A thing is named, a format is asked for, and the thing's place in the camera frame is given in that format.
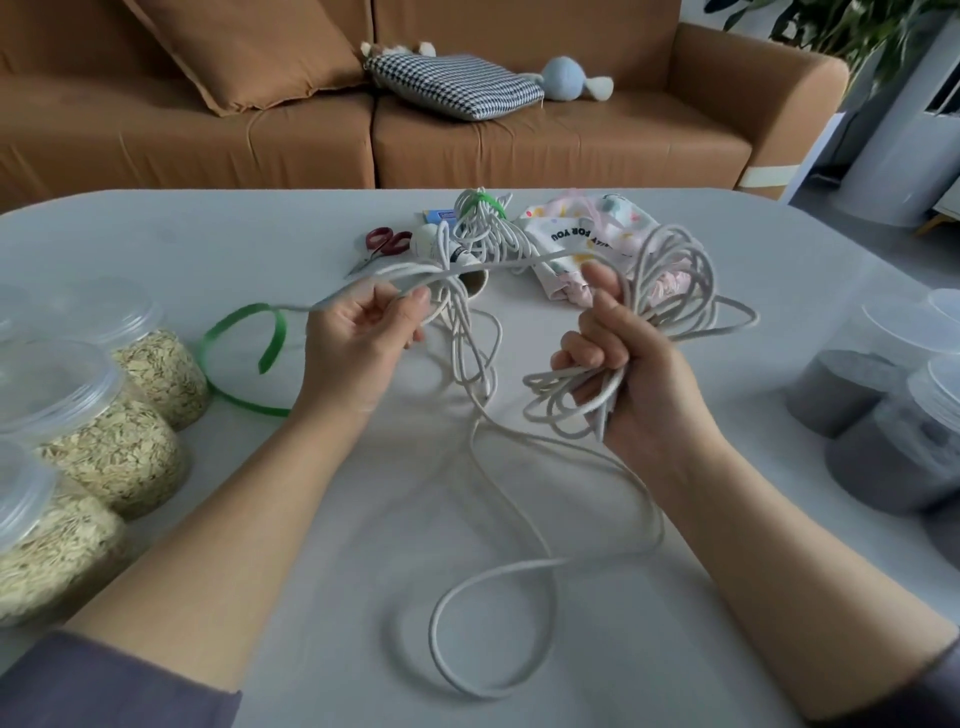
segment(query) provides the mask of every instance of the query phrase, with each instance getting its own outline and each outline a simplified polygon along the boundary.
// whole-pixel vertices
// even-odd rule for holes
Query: plastic container
[[[56,468],[0,440],[0,626],[80,606],[130,558],[120,517]]]
[[[177,335],[163,327],[163,309],[139,285],[88,280],[64,287],[48,305],[50,335],[110,352],[173,429],[192,425],[206,411],[210,393],[204,373]]]
[[[924,514],[930,542],[960,569],[960,497],[953,497]]]
[[[938,354],[960,353],[960,323],[922,303],[866,303],[787,389],[787,410],[837,437]]]
[[[76,341],[0,347],[0,437],[35,449],[125,519],[187,472],[177,435],[109,354]]]
[[[25,338],[33,331],[29,308],[30,296],[23,288],[0,283],[0,344]]]
[[[827,445],[827,467],[877,510],[916,513],[960,489],[960,358],[941,356]]]
[[[935,311],[960,322],[960,291],[955,288],[937,288],[926,296],[926,303]]]

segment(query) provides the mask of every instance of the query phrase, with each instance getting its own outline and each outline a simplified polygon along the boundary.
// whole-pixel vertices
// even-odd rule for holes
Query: green leaves
[[[707,0],[704,10],[721,12],[738,2],[746,7],[731,13],[724,30],[733,28],[748,12],[779,0]],[[876,90],[892,80],[916,52],[917,20],[936,11],[960,12],[960,0],[791,0],[774,21],[770,39],[842,59],[853,76],[873,53],[880,52]]]

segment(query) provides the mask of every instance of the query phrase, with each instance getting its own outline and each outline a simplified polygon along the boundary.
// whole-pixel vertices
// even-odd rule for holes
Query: sleeve
[[[873,705],[816,728],[958,728],[960,726],[960,642],[955,642],[911,683]]]
[[[58,631],[0,677],[0,725],[229,728],[240,696]]]

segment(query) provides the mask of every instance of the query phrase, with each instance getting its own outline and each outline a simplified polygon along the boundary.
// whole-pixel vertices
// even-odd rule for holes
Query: scissors
[[[409,231],[394,233],[391,228],[371,230],[367,233],[367,254],[350,269],[349,275],[359,273],[376,257],[400,255],[410,250],[411,237],[413,237],[413,234]]]

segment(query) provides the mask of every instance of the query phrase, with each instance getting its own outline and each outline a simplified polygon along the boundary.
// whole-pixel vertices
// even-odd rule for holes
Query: left hand
[[[390,283],[357,281],[307,321],[306,366],[293,414],[333,407],[365,422],[390,386],[400,354],[423,340],[430,292],[397,297]]]

